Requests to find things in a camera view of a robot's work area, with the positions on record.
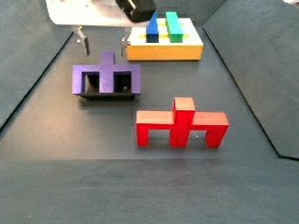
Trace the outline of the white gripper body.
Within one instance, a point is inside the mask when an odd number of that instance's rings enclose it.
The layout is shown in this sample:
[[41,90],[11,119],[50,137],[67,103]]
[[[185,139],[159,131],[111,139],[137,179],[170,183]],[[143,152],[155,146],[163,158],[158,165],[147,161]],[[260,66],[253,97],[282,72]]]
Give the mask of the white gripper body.
[[151,16],[133,21],[117,0],[46,0],[51,21],[57,25],[147,27]]

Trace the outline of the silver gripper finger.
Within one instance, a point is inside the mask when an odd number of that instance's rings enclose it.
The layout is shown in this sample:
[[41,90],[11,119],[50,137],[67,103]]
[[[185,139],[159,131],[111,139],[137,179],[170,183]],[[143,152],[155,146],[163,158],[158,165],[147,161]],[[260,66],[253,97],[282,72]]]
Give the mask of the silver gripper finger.
[[73,26],[73,31],[78,35],[78,43],[82,44],[82,46],[85,48],[86,56],[90,56],[90,39],[82,31],[82,26],[81,25],[74,25]]
[[127,57],[127,47],[131,45],[129,38],[131,36],[131,32],[133,32],[133,27],[126,27],[126,35],[121,40],[122,43],[122,57],[126,58]]

